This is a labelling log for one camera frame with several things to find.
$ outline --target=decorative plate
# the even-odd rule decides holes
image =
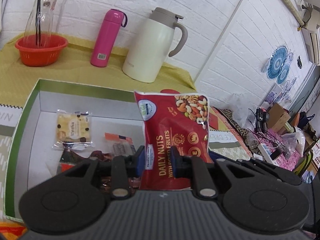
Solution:
[[[297,77],[294,77],[294,78],[291,80],[291,82],[290,82],[290,84],[289,84],[289,86],[288,86],[288,88],[287,88],[287,91],[290,91],[290,90],[291,90],[291,88],[293,87],[293,85],[295,84],[296,81],[297,81]]]
[[[286,46],[280,46],[277,50],[275,50],[275,52],[271,56],[270,66],[267,70],[267,77],[269,79],[276,79],[278,77],[284,67],[287,55],[288,49],[286,48]]]
[[[278,77],[277,77],[277,83],[279,85],[282,84],[286,80],[286,78],[289,74],[289,70],[290,70],[290,66],[285,64],[282,68],[280,75],[278,75]]]
[[[285,82],[285,84],[283,85],[282,91],[284,91],[284,92],[288,91],[289,84],[290,84],[290,80],[287,80]]]
[[[292,61],[293,61],[293,53],[290,52],[290,53],[287,55],[287,61],[286,61],[285,63],[290,66]]]

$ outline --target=clear glass vase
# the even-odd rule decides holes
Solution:
[[[23,37],[27,48],[48,48],[57,0],[35,0]]]

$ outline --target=white brick wall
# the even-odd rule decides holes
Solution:
[[[223,105],[232,93],[244,93],[253,104],[259,105],[276,83],[261,73],[261,68],[273,50],[285,44],[295,52],[288,75],[289,80],[298,77],[290,93],[293,98],[312,65],[297,27],[296,19],[281,0],[246,1],[198,89],[214,105]],[[298,56],[302,69],[297,67]]]
[[[34,0],[8,0],[0,33],[0,48],[12,37],[24,31]],[[58,0],[54,27],[62,0]],[[128,25],[122,28],[116,46],[129,47],[151,10],[163,7],[185,19],[189,37],[180,53],[166,61],[188,70],[194,78],[209,56],[239,0],[67,0],[59,31],[95,40],[105,12],[118,8],[128,15]],[[213,103],[225,102],[231,93],[245,93],[255,104],[269,92],[275,81],[267,79],[260,69],[273,49],[286,44],[295,50],[295,60],[289,77],[298,76],[292,96],[302,83],[311,65],[307,60],[297,22],[280,0],[245,0],[243,11],[218,52],[198,89],[207,93]],[[181,33],[176,30],[172,48]],[[303,69],[296,67],[300,55]]]

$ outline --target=wall socket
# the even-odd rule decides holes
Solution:
[[[302,5],[305,6],[304,0],[300,0],[300,1],[297,3],[298,9],[299,9],[299,11],[301,11],[301,12],[303,11]]]

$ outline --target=nuts image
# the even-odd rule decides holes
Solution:
[[[202,95],[179,95],[175,96],[176,105],[179,112],[183,113],[192,121],[202,124],[206,129],[208,121],[208,102]]]
[[[184,102],[183,100],[178,100],[178,101],[176,102],[177,107],[179,107],[183,102]]]
[[[178,107],[178,110],[179,110],[180,112],[182,112],[182,113],[185,113],[185,112],[187,111],[186,108],[180,108],[180,107]]]
[[[198,118],[197,118],[197,123],[203,123],[203,119],[200,118],[200,117],[198,117]]]
[[[186,103],[182,103],[179,108],[185,108],[186,107]]]
[[[197,120],[197,117],[194,114],[189,114],[189,119],[195,121]]]
[[[191,112],[192,112],[192,109],[191,109],[190,106],[186,106],[186,109],[187,109],[187,112],[188,112],[188,113],[191,113]]]
[[[196,107],[191,107],[192,111],[195,112],[196,114],[199,114],[199,110]]]

